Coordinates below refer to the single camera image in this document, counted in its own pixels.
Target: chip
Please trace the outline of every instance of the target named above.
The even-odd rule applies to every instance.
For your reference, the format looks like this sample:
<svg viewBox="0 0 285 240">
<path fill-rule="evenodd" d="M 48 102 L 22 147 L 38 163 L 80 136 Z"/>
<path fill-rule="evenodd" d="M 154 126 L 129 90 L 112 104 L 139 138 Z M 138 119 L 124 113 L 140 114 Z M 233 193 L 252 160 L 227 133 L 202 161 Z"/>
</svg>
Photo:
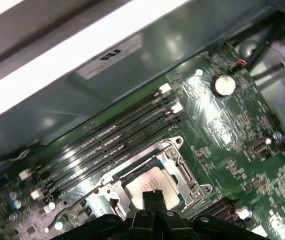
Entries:
<svg viewBox="0 0 285 240">
<path fill-rule="evenodd" d="M 178 190 L 174 179 L 166 170 L 153 167 L 149 171 L 137 176 L 132 182 L 126 185 L 131 202 L 137 209 L 143 209 L 143 192 L 162 190 L 167 209 L 172 209 L 180 203 Z"/>
<path fill-rule="evenodd" d="M 26 231 L 29 235 L 34 234 L 36 232 L 33 226 L 28 227 Z"/>
<path fill-rule="evenodd" d="M 253 187 L 252 187 L 251 184 L 246 184 L 243 187 L 244 187 L 244 190 L 245 190 L 246 193 L 249 193 L 249 192 L 251 192 L 253 190 Z"/>
<path fill-rule="evenodd" d="M 261 181 L 259 180 L 259 178 L 255 178 L 254 180 L 252 180 L 252 185 L 256 188 L 256 189 L 258 189 L 258 188 L 260 188 L 261 186 L 262 186 L 262 183 L 261 183 Z"/>
</svg>

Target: black cable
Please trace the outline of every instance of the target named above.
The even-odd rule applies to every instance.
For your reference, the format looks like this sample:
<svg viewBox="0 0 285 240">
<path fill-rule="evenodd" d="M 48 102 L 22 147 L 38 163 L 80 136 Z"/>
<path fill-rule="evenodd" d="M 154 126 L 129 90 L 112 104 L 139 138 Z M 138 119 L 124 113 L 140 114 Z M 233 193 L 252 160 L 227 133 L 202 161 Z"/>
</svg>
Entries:
<svg viewBox="0 0 285 240">
<path fill-rule="evenodd" d="M 263 79 L 263 78 L 267 77 L 268 75 L 271 75 L 271 74 L 274 74 L 274 73 L 280 71 L 283 68 L 285 68 L 285 65 L 283 63 L 279 63 L 279 64 L 277 64 L 275 66 L 272 66 L 271 68 L 267 69 L 264 72 L 261 72 L 261 73 L 259 73 L 257 75 L 252 76 L 252 79 L 254 81 L 258 81 L 260 79 Z"/>
<path fill-rule="evenodd" d="M 230 35 L 232 35 L 237 29 L 243 27 L 243 25 L 249 24 L 249 20 L 254 14 L 256 14 L 259 10 L 262 10 L 263 8 L 267 8 L 267 7 L 276 7 L 280 12 L 285 14 L 285 6 L 279 4 L 277 1 L 260 3 L 256 6 L 251 7 L 250 9 L 242 13 L 237 23 L 234 24 L 229 29 L 227 29 L 226 32 L 223 34 L 222 39 L 217 44 L 218 54 L 220 54 L 220 52 L 222 51 L 224 44 L 228 41 L 228 38 Z"/>
</svg>

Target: ram slot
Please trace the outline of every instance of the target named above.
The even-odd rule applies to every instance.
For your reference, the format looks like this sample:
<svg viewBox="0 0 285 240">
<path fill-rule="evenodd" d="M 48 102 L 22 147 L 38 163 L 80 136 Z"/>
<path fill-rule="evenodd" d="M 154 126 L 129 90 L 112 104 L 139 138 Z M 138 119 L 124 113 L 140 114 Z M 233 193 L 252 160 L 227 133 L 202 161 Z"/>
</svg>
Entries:
<svg viewBox="0 0 285 240">
<path fill-rule="evenodd" d="M 129 116 L 134 115 L 136 112 L 145 108 L 146 106 L 153 103 L 157 99 L 161 99 L 166 92 L 170 91 L 170 89 L 171 88 L 168 84 L 161 86 L 153 94 L 145 97 L 143 100 L 131 106 L 130 108 L 126 109 L 125 111 L 123 111 L 122 113 L 120 113 L 119 115 L 108 121 L 107 123 L 103 124 L 102 126 L 99 126 L 96 129 L 93 129 L 87 135 L 83 136 L 82 138 L 78 139 L 77 141 L 63 148 L 61 151 L 52 156 L 50 159 L 47 159 L 46 162 L 43 162 L 42 164 L 38 165 L 34 169 L 34 171 L 39 171 L 43 168 L 50 168 L 50 166 L 66 159 L 66 156 L 72 157 L 73 155 L 77 154 L 83 148 L 86 148 L 89 144 L 91 144 L 93 135 L 103 136 L 104 134 L 108 134 L 112 131 L 115 131 L 118 128 L 119 123 L 126 120 Z"/>
<path fill-rule="evenodd" d="M 129 150 L 134 149 L 141 145 L 146 145 L 150 139 L 154 136 L 157 136 L 159 133 L 163 132 L 164 130 L 168 129 L 169 127 L 172 127 L 182 121 L 182 116 L 174 116 L 168 118 L 163 124 L 161 124 L 161 127 L 155 129 L 154 131 L 150 132 L 149 134 L 143 135 L 141 138 L 132 141 L 124 146 L 121 151 L 116 153 L 115 155 L 111 155 L 110 157 L 100 161 L 97 161 L 97 164 L 87 171 L 84 171 L 82 174 L 78 175 L 74 179 L 68 181 L 64 185 L 60 186 L 56 190 L 54 190 L 52 193 L 48 194 L 45 198 L 45 202 L 49 202 L 50 200 L 55 200 L 62 196 L 64 193 L 70 191 L 74 187 L 76 187 L 79 183 L 84 181 L 85 179 L 89 178 L 90 176 L 93 176 L 95 173 L 97 173 L 101 168 L 107 166 L 111 162 L 117 161 L 119 164 L 129 157 L 133 156 L 133 152 L 129 152 Z"/>
<path fill-rule="evenodd" d="M 56 178 L 52 179 L 50 181 L 50 186 L 57 185 L 59 182 L 68 179 L 74 173 L 84 168 L 87 164 L 94 161 L 95 159 L 103 155 L 108 156 L 109 154 L 108 152 L 113 152 L 115 151 L 114 149 L 121 149 L 122 146 L 128 144 L 128 141 L 131 141 L 132 138 L 138 136 L 141 133 L 141 131 L 146 129 L 151 124 L 154 124 L 159 120 L 163 119 L 165 116 L 166 115 L 164 114 L 164 112 L 162 112 L 161 114 L 157 114 L 151 119 L 151 121 L 143 121 L 143 123 L 138 125 L 136 129 L 132 129 L 132 131 L 130 131 L 128 134 L 122 136 L 123 138 L 121 139 L 121 141 L 113 142 L 111 145 L 108 145 L 106 148 L 103 147 L 97 151 L 92 152 L 92 154 L 89 154 L 89 157 L 85 157 L 85 159 L 81 161 L 78 165 L 67 169 L 65 172 L 59 174 Z"/>
<path fill-rule="evenodd" d="M 104 138 L 99 141 L 96 141 L 94 144 L 86 148 L 84 151 L 81 151 L 79 154 L 71 157 L 70 159 L 66 159 L 62 162 L 59 162 L 59 164 L 53 166 L 52 168 L 46 171 L 36 174 L 34 176 L 34 180 L 36 179 L 35 183 L 39 181 L 44 181 L 45 179 L 52 179 L 64 171 L 69 171 L 70 169 L 66 169 L 68 166 L 75 165 L 72 167 L 72 169 L 75 169 L 78 167 L 78 165 L 81 165 L 83 161 L 87 161 L 88 159 L 95 157 L 97 155 L 97 152 L 99 153 L 99 151 L 107 151 L 109 148 L 114 147 L 115 144 L 122 141 L 123 138 L 127 136 L 127 131 L 132 131 L 132 129 L 136 125 L 139 125 L 144 121 L 152 118 L 154 115 L 159 113 L 159 111 L 163 111 L 161 107 L 162 104 L 157 104 L 152 108 L 148 109 L 147 112 L 141 112 L 130 122 L 127 122 L 126 124 L 120 126 L 117 132 L 113 132 L 109 135 L 106 135 Z"/>
</svg>

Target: electrolytic capacitor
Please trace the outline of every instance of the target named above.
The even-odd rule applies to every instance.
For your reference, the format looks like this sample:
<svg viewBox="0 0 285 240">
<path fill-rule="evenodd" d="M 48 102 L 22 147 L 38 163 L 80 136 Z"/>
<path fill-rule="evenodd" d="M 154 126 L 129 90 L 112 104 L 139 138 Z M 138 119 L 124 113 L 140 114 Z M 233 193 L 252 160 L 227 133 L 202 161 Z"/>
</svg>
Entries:
<svg viewBox="0 0 285 240">
<path fill-rule="evenodd" d="M 62 230 L 64 228 L 64 224 L 66 223 L 67 219 L 66 217 L 62 217 L 60 218 L 55 224 L 54 224 L 54 228 L 56 230 Z"/>
<path fill-rule="evenodd" d="M 16 199 L 15 201 L 13 201 L 13 208 L 14 209 L 20 209 L 22 207 L 22 202 L 19 199 Z"/>
<path fill-rule="evenodd" d="M 8 197 L 11 201 L 15 201 L 17 198 L 21 196 L 21 191 L 11 191 L 8 193 Z"/>
<path fill-rule="evenodd" d="M 18 214 L 16 212 L 14 212 L 14 213 L 10 214 L 8 218 L 10 221 L 15 221 L 18 218 Z"/>
</svg>

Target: capacitor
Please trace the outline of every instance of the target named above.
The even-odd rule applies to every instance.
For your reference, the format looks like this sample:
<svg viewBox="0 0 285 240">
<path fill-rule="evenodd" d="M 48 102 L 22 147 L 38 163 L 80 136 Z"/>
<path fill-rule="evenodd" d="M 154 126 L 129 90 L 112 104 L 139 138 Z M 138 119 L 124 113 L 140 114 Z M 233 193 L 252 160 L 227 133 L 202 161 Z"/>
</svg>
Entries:
<svg viewBox="0 0 285 240">
<path fill-rule="evenodd" d="M 56 230 L 62 230 L 64 228 L 64 224 L 61 222 L 61 221 L 57 221 L 55 224 L 54 224 L 54 228 Z"/>
<path fill-rule="evenodd" d="M 236 90 L 236 81 L 228 75 L 218 76 L 211 83 L 212 93 L 216 97 L 227 97 Z"/>
<path fill-rule="evenodd" d="M 18 218 L 18 214 L 16 212 L 14 212 L 14 213 L 10 214 L 8 218 L 10 221 L 15 221 Z"/>
<path fill-rule="evenodd" d="M 17 193 L 15 191 L 11 191 L 8 193 L 9 199 L 15 201 L 17 199 Z"/>
<path fill-rule="evenodd" d="M 284 140 L 284 136 L 279 131 L 275 131 L 272 134 L 272 138 L 276 141 L 276 143 L 281 143 Z"/>
<path fill-rule="evenodd" d="M 13 208 L 14 209 L 20 209 L 22 207 L 22 202 L 19 199 L 16 199 L 13 201 Z"/>
<path fill-rule="evenodd" d="M 48 204 L 48 208 L 49 208 L 50 211 L 54 210 L 55 207 L 56 207 L 56 204 L 55 204 L 54 202 L 50 202 L 50 203 Z"/>
<path fill-rule="evenodd" d="M 56 230 L 62 230 L 64 228 L 64 224 L 66 223 L 67 219 L 65 217 L 62 217 L 61 219 L 59 219 L 55 224 L 54 224 L 54 228 Z"/>
</svg>

